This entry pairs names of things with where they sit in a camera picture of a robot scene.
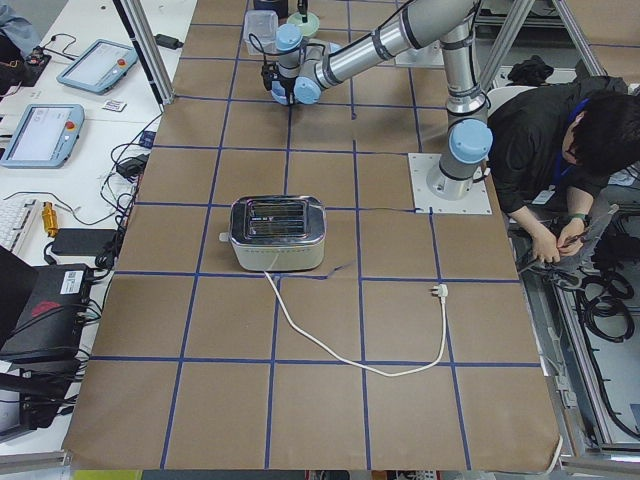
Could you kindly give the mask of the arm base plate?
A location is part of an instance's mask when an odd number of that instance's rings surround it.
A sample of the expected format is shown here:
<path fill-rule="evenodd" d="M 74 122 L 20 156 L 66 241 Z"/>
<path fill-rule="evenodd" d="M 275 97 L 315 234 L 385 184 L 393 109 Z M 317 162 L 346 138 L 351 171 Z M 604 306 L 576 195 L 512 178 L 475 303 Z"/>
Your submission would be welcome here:
<path fill-rule="evenodd" d="M 408 49 L 395 57 L 395 64 L 407 68 L 443 69 L 441 45 L 434 42 L 421 49 Z"/>
<path fill-rule="evenodd" d="M 424 214 L 491 215 L 482 167 L 477 166 L 469 179 L 453 180 L 441 171 L 440 157 L 408 154 L 414 209 Z"/>

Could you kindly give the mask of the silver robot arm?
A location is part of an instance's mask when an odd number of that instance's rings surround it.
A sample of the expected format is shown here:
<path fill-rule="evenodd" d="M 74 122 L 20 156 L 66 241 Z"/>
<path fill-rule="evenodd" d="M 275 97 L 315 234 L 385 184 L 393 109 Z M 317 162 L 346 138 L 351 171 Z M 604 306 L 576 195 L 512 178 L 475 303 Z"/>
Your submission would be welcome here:
<path fill-rule="evenodd" d="M 440 198 L 459 200 L 471 190 L 493 141 L 486 124 L 488 99 L 476 75 L 474 18 L 479 8 L 477 1 L 408 1 L 344 47 L 308 40 L 301 27 L 282 25 L 274 52 L 263 55 L 264 87 L 283 105 L 314 104 L 323 91 L 385 61 L 443 69 L 447 144 L 426 184 Z"/>

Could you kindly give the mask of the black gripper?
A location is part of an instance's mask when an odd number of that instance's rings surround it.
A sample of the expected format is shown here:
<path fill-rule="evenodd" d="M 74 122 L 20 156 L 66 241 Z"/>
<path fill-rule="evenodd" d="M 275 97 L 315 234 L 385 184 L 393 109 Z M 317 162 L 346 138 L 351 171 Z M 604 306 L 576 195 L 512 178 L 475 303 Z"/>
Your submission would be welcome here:
<path fill-rule="evenodd" d="M 305 12 L 299 12 L 299 13 L 300 13 L 301 22 L 302 23 L 307 23 L 307 12 L 306 12 L 306 10 L 308 9 L 308 0 L 298 0 L 297 1 L 297 8 L 298 8 L 299 11 L 305 11 Z"/>
<path fill-rule="evenodd" d="M 274 80 L 282 83 L 292 82 L 296 80 L 300 72 L 300 64 L 294 66 L 285 66 L 277 62 L 266 62 L 261 67 L 261 77 L 264 88 L 271 93 L 271 84 Z M 287 105 L 296 104 L 296 98 L 293 91 L 287 93 Z"/>

